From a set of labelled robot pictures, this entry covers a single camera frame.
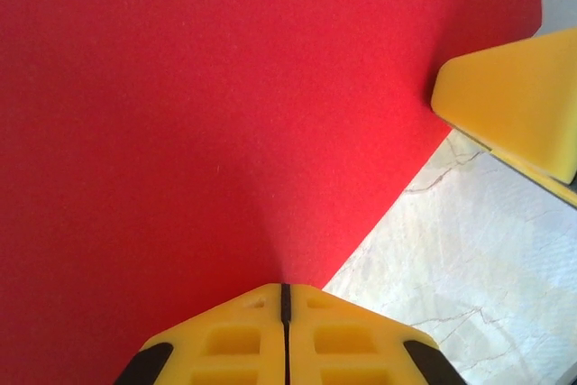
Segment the rectangular hole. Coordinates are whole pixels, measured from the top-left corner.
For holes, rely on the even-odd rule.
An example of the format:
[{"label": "rectangular hole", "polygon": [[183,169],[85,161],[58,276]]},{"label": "rectangular hole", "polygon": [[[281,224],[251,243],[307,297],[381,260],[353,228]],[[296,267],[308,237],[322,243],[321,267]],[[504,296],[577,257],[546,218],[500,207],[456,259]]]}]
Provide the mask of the rectangular hole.
[{"label": "rectangular hole", "polygon": [[203,355],[247,355],[261,351],[261,332],[253,326],[218,327],[208,335]]},{"label": "rectangular hole", "polygon": [[256,385],[258,372],[239,371],[195,371],[190,385]]},{"label": "rectangular hole", "polygon": [[324,325],[315,331],[316,353],[376,353],[368,329],[357,325]]},{"label": "rectangular hole", "polygon": [[388,385],[383,369],[326,369],[321,371],[323,385]]}]

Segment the red surface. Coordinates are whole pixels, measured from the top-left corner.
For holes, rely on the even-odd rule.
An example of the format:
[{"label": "red surface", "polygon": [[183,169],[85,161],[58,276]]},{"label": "red surface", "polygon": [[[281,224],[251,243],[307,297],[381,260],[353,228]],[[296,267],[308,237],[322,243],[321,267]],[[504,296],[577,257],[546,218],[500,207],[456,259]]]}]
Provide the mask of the red surface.
[{"label": "red surface", "polygon": [[2,383],[110,382],[233,295],[322,286],[447,133],[441,62],[540,23],[539,0],[0,12]]}]

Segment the white marble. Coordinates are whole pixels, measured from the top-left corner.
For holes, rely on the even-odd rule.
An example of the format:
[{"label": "white marble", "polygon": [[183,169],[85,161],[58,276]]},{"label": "white marble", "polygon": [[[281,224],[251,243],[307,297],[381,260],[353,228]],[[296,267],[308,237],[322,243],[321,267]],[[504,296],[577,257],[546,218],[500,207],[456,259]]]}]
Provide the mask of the white marble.
[{"label": "white marble", "polygon": [[[540,33],[572,26],[577,0],[544,0]],[[470,383],[554,384],[577,362],[577,210],[452,132],[325,289]]]}]

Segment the yellow plastic part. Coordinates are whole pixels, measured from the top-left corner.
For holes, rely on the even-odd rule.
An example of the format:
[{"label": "yellow plastic part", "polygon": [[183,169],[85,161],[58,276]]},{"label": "yellow plastic part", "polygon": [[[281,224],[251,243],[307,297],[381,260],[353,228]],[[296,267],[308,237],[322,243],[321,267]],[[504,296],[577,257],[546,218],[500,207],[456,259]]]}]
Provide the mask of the yellow plastic part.
[{"label": "yellow plastic part", "polygon": [[310,286],[292,285],[291,385],[427,382],[403,343],[428,335]]},{"label": "yellow plastic part", "polygon": [[577,28],[446,62],[432,99],[445,121],[577,204]]},{"label": "yellow plastic part", "polygon": [[269,284],[152,337],[174,350],[154,385],[283,384],[280,285]]}]

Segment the red foam sheet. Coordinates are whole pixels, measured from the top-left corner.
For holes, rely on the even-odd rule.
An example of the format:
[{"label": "red foam sheet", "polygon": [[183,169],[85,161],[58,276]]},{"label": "red foam sheet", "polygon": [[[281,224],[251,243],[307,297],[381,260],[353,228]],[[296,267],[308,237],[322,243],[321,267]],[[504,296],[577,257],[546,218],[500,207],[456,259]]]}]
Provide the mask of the red foam sheet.
[{"label": "red foam sheet", "polygon": [[540,0],[0,0],[0,381],[110,382],[245,290],[323,286],[447,133],[441,63],[539,24]]}]

